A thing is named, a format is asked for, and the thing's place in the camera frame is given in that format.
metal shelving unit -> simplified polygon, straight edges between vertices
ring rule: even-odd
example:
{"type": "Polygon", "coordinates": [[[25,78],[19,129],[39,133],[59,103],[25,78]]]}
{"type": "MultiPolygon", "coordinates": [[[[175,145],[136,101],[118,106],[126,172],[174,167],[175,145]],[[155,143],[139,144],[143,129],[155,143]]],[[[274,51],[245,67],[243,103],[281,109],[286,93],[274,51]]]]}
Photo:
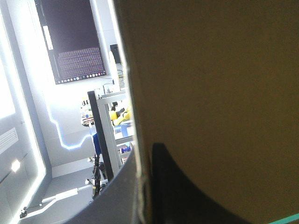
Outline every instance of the metal shelving unit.
{"type": "Polygon", "coordinates": [[[133,141],[133,136],[115,139],[114,127],[109,116],[109,104],[126,99],[126,92],[120,91],[106,95],[97,94],[97,90],[88,92],[90,105],[93,112],[94,123],[98,133],[100,148],[103,155],[107,178],[112,178],[122,167],[121,159],[128,157],[129,153],[121,154],[120,148],[123,144],[133,141]]]}

yellow object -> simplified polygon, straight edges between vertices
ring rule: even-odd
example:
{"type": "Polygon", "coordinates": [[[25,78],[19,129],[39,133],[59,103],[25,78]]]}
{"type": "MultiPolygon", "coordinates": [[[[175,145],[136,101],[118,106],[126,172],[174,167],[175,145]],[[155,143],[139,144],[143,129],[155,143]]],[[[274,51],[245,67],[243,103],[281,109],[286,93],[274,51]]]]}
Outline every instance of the yellow object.
{"type": "Polygon", "coordinates": [[[117,119],[116,111],[109,111],[109,116],[111,120],[117,119]]]}
{"type": "Polygon", "coordinates": [[[119,116],[118,119],[115,119],[115,120],[112,121],[112,124],[114,126],[116,126],[116,125],[119,125],[121,122],[123,122],[125,120],[129,120],[131,118],[131,114],[132,114],[131,107],[128,106],[127,109],[123,113],[121,113],[121,115],[119,116]]]}

beige surface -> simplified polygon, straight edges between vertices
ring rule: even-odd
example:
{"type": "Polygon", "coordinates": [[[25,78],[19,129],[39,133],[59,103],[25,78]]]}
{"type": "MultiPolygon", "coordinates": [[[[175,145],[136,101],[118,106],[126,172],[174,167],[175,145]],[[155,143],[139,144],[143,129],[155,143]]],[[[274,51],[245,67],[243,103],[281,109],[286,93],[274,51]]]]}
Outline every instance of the beige surface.
{"type": "Polygon", "coordinates": [[[137,126],[243,218],[299,212],[299,2],[120,0],[137,126]]]}

monitor screen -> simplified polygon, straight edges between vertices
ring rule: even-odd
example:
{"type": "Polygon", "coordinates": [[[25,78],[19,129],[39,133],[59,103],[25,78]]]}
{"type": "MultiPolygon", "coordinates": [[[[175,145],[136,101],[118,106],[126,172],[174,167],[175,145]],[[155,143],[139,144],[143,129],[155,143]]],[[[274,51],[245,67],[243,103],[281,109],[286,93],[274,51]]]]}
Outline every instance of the monitor screen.
{"type": "Polygon", "coordinates": [[[56,84],[106,75],[89,0],[36,0],[56,84]]]}

air vent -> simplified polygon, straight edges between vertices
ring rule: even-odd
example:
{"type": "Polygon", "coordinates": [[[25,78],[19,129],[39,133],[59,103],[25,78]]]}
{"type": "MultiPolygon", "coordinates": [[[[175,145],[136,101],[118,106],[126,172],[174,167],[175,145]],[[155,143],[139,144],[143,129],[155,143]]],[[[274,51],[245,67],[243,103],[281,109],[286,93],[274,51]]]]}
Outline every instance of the air vent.
{"type": "Polygon", "coordinates": [[[0,154],[5,152],[9,147],[18,141],[18,135],[15,128],[0,135],[0,154]]]}

